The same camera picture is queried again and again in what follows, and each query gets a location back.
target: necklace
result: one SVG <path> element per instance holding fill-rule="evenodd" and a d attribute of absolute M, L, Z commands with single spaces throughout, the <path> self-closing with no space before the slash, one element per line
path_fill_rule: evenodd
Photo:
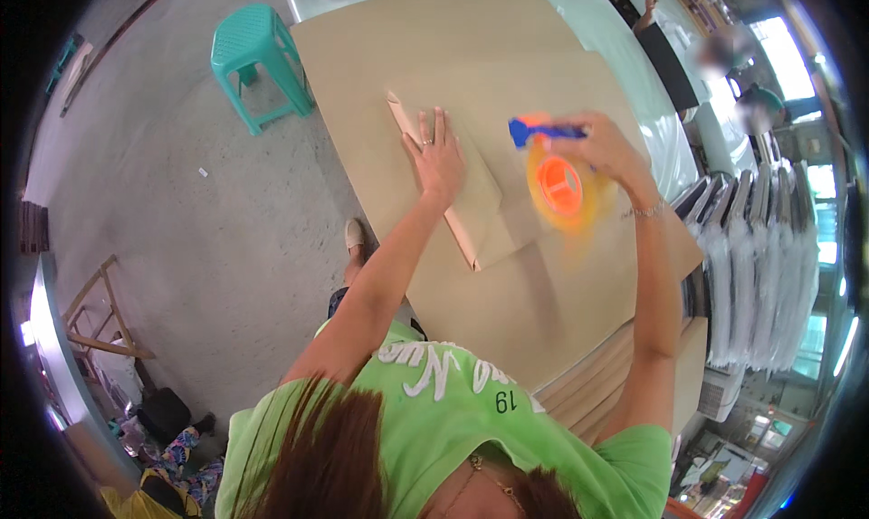
<path fill-rule="evenodd" d="M 496 480 L 496 479 L 493 479 L 492 476 L 490 476 L 489 474 L 487 474 L 487 473 L 483 470 L 483 457 L 477 455 L 476 453 L 471 453 L 471 455 L 468 457 L 468 461 L 471 463 L 471 468 L 473 469 L 473 470 L 471 470 L 471 475 L 468 476 L 468 479 L 465 480 L 465 483 L 462 485 L 462 488 L 459 489 L 459 492 L 455 494 L 455 498 L 454 498 L 453 501 L 449 504 L 449 507 L 447 508 L 447 511 L 445 511 L 444 514 L 443 514 L 444 517 L 448 517 L 448 516 L 449 516 L 449 513 L 450 513 L 451 511 L 453 511 L 453 507 L 455 507 L 455 503 L 456 503 L 456 501 L 459 500 L 459 496 L 461 496 L 462 493 L 465 492 L 465 489 L 468 488 L 468 484 L 471 483 L 471 478 L 473 477 L 473 475 L 476 474 L 477 472 L 481 472 L 481 471 L 483 472 L 483 475 L 484 475 L 485 477 L 487 477 L 490 481 L 494 482 L 494 484 L 497 485 L 498 488 L 501 489 L 501 491 L 502 491 L 505 495 L 509 496 L 509 497 L 510 497 L 510 500 L 512 500 L 513 503 L 515 503 L 516 508 L 518 508 L 519 511 L 520 511 L 523 515 L 525 515 L 525 510 L 522 509 L 522 505 L 519 503 L 519 499 L 516 498 L 516 494 L 514 494 L 514 492 L 513 492 L 513 488 L 512 488 L 512 487 L 507 487 L 506 485 L 504 485 L 504 484 L 501 483 L 500 481 L 498 481 L 498 480 Z"/>

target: orange tape core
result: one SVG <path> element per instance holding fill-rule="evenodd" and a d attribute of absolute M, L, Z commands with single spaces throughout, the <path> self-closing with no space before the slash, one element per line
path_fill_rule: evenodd
<path fill-rule="evenodd" d="M 561 157 L 550 155 L 537 167 L 537 184 L 543 199 L 554 211 L 573 215 L 582 206 L 580 177 L 570 163 Z"/>

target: shoe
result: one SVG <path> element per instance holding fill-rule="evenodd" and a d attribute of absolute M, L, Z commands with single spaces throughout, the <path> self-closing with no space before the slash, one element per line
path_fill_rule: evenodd
<path fill-rule="evenodd" d="M 204 436 L 206 434 L 213 436 L 215 434 L 215 426 L 217 425 L 217 419 L 215 419 L 215 415 L 211 412 L 205 414 L 202 417 L 199 423 L 194 423 L 191 425 L 196 432 L 199 433 L 200 436 Z"/>
<path fill-rule="evenodd" d="M 348 219 L 344 224 L 344 243 L 347 245 L 348 252 L 356 245 L 365 244 L 365 233 L 358 219 Z"/>

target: brown hair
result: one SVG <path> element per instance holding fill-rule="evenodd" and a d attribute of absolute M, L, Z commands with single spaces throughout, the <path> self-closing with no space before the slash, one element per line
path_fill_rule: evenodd
<path fill-rule="evenodd" d="M 382 403 L 381 393 L 338 390 L 321 376 L 311 378 L 290 414 L 275 465 L 269 469 L 250 464 L 251 449 L 230 517 L 386 517 L 389 498 L 380 464 Z M 277 433 L 271 436 L 264 457 L 271 455 Z M 528 518 L 580 517 L 555 470 L 537 467 L 519 474 L 514 491 Z"/>
<path fill-rule="evenodd" d="M 527 474 L 519 474 L 513 482 L 513 492 L 526 517 L 581 519 L 573 494 L 558 482 L 555 469 L 543 470 L 538 466 Z"/>

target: air conditioner unit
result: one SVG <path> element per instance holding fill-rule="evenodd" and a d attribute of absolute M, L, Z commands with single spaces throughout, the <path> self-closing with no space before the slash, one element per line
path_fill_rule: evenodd
<path fill-rule="evenodd" d="M 724 421 L 736 404 L 736 397 L 740 395 L 743 377 L 744 364 L 730 364 L 724 369 L 707 365 L 703 371 L 701 401 L 697 411 L 718 423 Z"/>

